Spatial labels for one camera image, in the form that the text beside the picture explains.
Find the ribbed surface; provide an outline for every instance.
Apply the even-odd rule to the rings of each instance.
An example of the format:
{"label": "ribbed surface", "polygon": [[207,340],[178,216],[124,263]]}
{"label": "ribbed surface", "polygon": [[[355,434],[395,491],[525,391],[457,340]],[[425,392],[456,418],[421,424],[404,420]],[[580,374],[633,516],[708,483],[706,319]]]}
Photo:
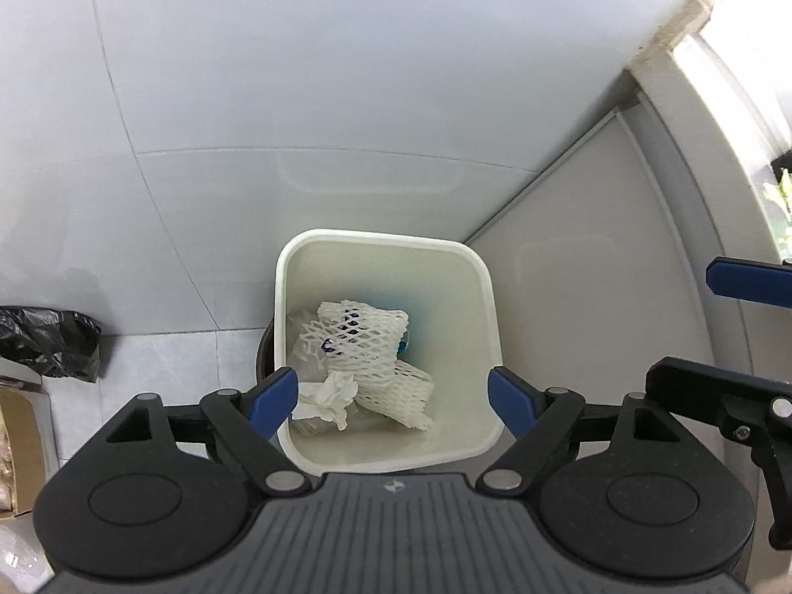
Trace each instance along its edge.
{"label": "ribbed surface", "polygon": [[[129,588],[63,574],[46,594]],[[656,589],[735,594],[729,577]],[[589,573],[558,554],[518,502],[474,493],[457,475],[332,475],[315,494],[268,504],[228,555],[142,593],[627,594],[652,591]]]}

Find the cardboard box flap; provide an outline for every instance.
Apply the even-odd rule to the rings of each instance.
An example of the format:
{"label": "cardboard box flap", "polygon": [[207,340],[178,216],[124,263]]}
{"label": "cardboard box flap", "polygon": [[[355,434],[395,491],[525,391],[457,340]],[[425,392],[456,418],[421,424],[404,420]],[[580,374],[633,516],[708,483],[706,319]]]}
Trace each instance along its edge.
{"label": "cardboard box flap", "polygon": [[13,515],[33,509],[45,484],[45,459],[33,405],[12,389],[0,389],[0,412],[11,446],[16,507]]}

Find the white plastic bin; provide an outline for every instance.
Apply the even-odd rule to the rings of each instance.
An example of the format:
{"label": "white plastic bin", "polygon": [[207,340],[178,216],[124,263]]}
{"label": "white plastic bin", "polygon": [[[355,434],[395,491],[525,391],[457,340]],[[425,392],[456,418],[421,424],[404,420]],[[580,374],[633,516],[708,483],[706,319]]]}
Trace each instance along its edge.
{"label": "white plastic bin", "polygon": [[471,458],[503,424],[487,400],[487,375],[501,364],[487,267],[461,243],[395,234],[310,230],[280,254],[275,281],[275,366],[284,366],[286,315],[351,299],[409,314],[405,361],[435,379],[426,432],[401,424],[373,432],[305,437],[278,430],[284,453],[314,475],[381,473]]}

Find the metal bolt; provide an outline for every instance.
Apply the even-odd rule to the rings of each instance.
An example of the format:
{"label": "metal bolt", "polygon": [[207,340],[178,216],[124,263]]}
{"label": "metal bolt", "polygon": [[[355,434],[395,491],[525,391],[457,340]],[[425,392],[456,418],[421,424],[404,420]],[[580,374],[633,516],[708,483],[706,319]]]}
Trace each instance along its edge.
{"label": "metal bolt", "polygon": [[770,408],[773,409],[773,412],[778,417],[792,416],[792,401],[789,401],[785,397],[777,397],[773,400],[772,404],[770,404]]}
{"label": "metal bolt", "polygon": [[744,424],[734,429],[734,440],[745,442],[749,437],[751,437],[751,429]]}
{"label": "metal bolt", "polygon": [[305,476],[296,471],[275,471],[264,478],[264,483],[272,491],[287,493],[300,489],[305,484]]}
{"label": "metal bolt", "polygon": [[517,489],[523,477],[511,469],[493,469],[484,474],[484,484],[497,491]]}

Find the crumpled tissue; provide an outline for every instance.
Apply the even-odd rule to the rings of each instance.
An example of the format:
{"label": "crumpled tissue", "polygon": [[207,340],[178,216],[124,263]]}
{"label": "crumpled tissue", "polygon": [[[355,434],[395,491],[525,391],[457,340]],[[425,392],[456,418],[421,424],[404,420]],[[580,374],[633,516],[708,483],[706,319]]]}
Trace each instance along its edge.
{"label": "crumpled tissue", "polygon": [[357,382],[352,373],[334,371],[322,383],[301,382],[298,389],[292,420],[319,417],[326,422],[334,422],[339,431],[346,428],[346,407],[357,395]]}

